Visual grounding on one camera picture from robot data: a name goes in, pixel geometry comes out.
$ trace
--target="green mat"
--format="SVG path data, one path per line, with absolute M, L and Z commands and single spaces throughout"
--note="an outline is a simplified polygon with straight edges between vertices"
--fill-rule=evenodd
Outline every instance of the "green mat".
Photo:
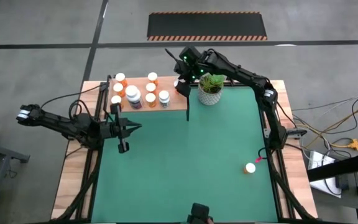
M 219 103 L 204 106 L 197 90 L 185 111 L 124 113 L 143 127 L 119 154 L 104 143 L 92 222 L 184 222 L 193 202 L 209 206 L 216 222 L 277 222 L 264 146 L 250 88 L 225 88 Z

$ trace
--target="concrete floor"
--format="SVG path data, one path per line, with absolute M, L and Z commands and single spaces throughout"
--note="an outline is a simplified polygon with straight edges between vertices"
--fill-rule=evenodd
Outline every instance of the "concrete floor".
M 69 44 L 92 42 L 102 0 L 0 1 L 0 44 Z M 147 16 L 153 11 L 260 11 L 269 40 L 358 39 L 358 1 L 296 0 L 111 0 L 99 42 L 145 42 Z M 270 79 L 285 80 L 291 107 L 318 106 L 358 94 L 358 45 L 298 47 L 216 47 L 234 63 Z M 171 48 L 178 54 L 181 48 Z M 0 145 L 31 154 L 30 162 L 12 168 L 0 193 L 0 223 L 49 219 L 63 155 L 67 146 L 59 134 L 16 123 L 21 104 L 42 104 L 80 89 L 89 49 L 0 50 Z M 98 49 L 90 80 L 125 72 L 129 77 L 150 71 L 172 75 L 174 61 L 163 48 Z M 46 110 L 67 114 L 75 99 L 55 101 Z M 327 108 L 296 112 L 317 128 L 351 112 L 340 106 L 315 120 Z M 353 121 L 343 125 L 352 127 Z M 306 142 L 313 136 L 307 136 Z M 328 136 L 358 139 L 358 128 Z M 324 151 L 322 144 L 313 149 Z M 331 197 L 314 192 L 319 217 L 356 223 L 353 209 L 332 206 Z

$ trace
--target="black floor mat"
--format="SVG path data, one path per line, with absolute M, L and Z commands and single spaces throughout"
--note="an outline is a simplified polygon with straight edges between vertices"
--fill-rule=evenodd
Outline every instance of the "black floor mat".
M 153 12 L 150 41 L 267 40 L 259 12 Z

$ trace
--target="wooden board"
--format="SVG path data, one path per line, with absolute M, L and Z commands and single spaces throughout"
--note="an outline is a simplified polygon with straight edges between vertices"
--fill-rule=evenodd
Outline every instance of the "wooden board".
M 92 87 L 98 86 L 100 82 L 101 81 L 84 82 L 82 91 L 89 90 Z M 281 104 L 286 114 L 292 119 L 291 106 L 288 100 L 288 95 L 285 89 L 284 81 L 272 80 L 271 82 L 275 87 L 275 89 L 278 91 L 278 102 Z M 81 95 L 80 98 L 88 105 L 91 113 L 93 113 L 95 110 L 98 91 L 99 90 L 96 89 L 84 93 Z M 282 113 L 281 110 L 278 110 L 278 115 L 281 119 L 281 124 L 284 127 L 293 128 L 293 124 L 287 117 L 285 117 L 285 115 Z M 299 146 L 299 142 L 296 140 L 288 140 L 287 143 Z M 77 149 L 78 147 L 79 144 L 77 142 L 74 141 L 70 142 L 68 145 L 67 153 Z M 94 152 L 93 158 L 96 158 L 96 155 L 97 152 Z M 285 163 L 285 170 L 287 172 L 288 182 L 291 191 L 294 193 L 295 197 L 299 200 L 302 206 L 304 206 L 304 208 L 312 216 L 317 218 L 318 216 L 317 216 L 316 206 L 314 204 L 313 195 L 311 193 L 309 179 L 306 173 L 306 167 L 305 164 L 303 163 L 302 152 L 290 146 L 285 146 L 283 149 L 283 157 Z M 85 166 L 85 159 L 86 159 L 86 149 L 82 149 L 70 155 L 70 157 L 68 157 L 65 160 L 51 218 L 57 218 L 59 215 L 61 215 L 65 211 L 67 206 L 69 206 L 69 204 L 73 201 L 76 194 L 80 190 L 82 174 Z M 282 204 L 284 217 L 288 218 L 289 214 L 287 210 L 284 193 L 282 192 L 282 190 L 279 190 L 279 194 L 280 194 L 280 201 Z M 86 216 L 88 212 L 89 199 L 90 197 L 88 191 L 87 196 L 85 198 L 85 206 L 83 209 L 84 216 Z
M 154 107 L 149 107 L 146 103 L 145 96 L 148 94 L 148 91 L 146 90 L 146 85 L 149 82 L 149 79 L 147 78 L 127 78 L 128 85 L 135 85 L 139 90 L 140 94 L 142 95 L 142 108 L 141 109 L 133 109 L 131 108 L 129 102 L 125 97 L 122 97 L 121 104 L 123 105 L 122 112 L 131 112 L 131 111 L 163 111 L 163 110 L 187 110 L 187 100 L 186 97 L 179 94 L 176 89 L 173 86 L 173 82 L 177 79 L 177 77 L 159 77 L 158 78 L 158 85 L 157 85 L 157 94 L 156 94 L 156 100 L 157 105 Z M 111 98 L 117 93 L 112 89 L 114 84 L 116 84 L 117 81 L 115 79 L 112 79 L 109 84 L 109 103 L 111 103 Z M 170 97 L 170 105 L 167 108 L 163 108 L 161 104 L 158 101 L 158 93 L 160 91 L 166 90 L 169 92 Z

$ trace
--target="metal bracket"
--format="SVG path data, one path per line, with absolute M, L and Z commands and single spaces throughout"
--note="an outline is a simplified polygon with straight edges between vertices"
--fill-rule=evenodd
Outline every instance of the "metal bracket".
M 306 133 L 307 131 L 304 129 L 299 129 L 299 128 L 287 129 L 287 134 L 288 134 L 287 138 L 299 140 Z M 264 135 L 265 138 L 268 138 L 270 135 L 270 129 L 264 128 Z

